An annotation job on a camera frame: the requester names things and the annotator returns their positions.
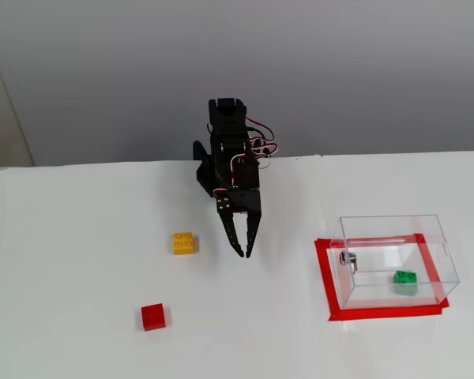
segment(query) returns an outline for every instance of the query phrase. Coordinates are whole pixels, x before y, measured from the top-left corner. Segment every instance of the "small metal object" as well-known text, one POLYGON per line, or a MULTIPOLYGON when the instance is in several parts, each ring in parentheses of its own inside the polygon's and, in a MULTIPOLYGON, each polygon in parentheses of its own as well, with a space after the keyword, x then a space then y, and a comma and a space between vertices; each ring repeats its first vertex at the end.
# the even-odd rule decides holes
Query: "small metal object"
POLYGON ((353 270, 355 272, 358 271, 358 265, 356 264, 355 253, 349 253, 349 252, 343 251, 342 253, 339 254, 339 261, 340 261, 340 264, 343 266, 353 265, 353 270))

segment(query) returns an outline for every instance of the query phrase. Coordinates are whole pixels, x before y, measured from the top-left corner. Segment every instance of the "green lego brick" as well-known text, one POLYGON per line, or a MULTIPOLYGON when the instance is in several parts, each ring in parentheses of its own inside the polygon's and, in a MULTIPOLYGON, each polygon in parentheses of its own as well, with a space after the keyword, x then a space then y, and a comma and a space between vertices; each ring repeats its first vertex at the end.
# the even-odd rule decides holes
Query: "green lego brick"
POLYGON ((418 280, 415 272, 397 271, 393 276, 395 293, 405 296, 414 296, 418 293, 418 280))

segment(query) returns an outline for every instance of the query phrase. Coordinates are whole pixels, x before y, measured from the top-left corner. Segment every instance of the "red lego brick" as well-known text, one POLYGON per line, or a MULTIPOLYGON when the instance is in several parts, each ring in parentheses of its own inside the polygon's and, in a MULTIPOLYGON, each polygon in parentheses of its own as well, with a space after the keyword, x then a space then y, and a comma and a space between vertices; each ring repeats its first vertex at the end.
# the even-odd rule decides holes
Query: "red lego brick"
POLYGON ((165 328, 165 313, 163 304, 142 307, 142 324, 147 332, 153 329, 165 328))

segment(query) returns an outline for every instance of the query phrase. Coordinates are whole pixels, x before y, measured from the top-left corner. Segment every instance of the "yellow lego brick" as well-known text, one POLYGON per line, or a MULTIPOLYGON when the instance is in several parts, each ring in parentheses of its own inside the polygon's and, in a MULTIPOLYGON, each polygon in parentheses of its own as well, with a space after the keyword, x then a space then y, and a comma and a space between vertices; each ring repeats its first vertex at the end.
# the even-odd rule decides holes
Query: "yellow lego brick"
POLYGON ((191 233, 174 233, 172 240, 175 255, 193 254, 195 252, 191 233))

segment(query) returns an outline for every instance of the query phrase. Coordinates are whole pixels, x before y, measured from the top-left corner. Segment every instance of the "white wire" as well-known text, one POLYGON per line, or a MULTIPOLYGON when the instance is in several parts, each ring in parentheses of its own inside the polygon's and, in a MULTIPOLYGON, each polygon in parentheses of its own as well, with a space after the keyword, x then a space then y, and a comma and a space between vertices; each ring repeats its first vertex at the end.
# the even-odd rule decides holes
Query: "white wire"
POLYGON ((265 167, 259 167, 259 166, 258 166, 258 168, 259 168, 260 170, 266 169, 268 166, 270 166, 270 164, 271 164, 271 162, 272 162, 272 161, 270 160, 270 156, 263 156, 262 158, 267 158, 267 159, 269 159, 269 162, 268 162, 269 164, 267 164, 267 166, 265 166, 265 167))

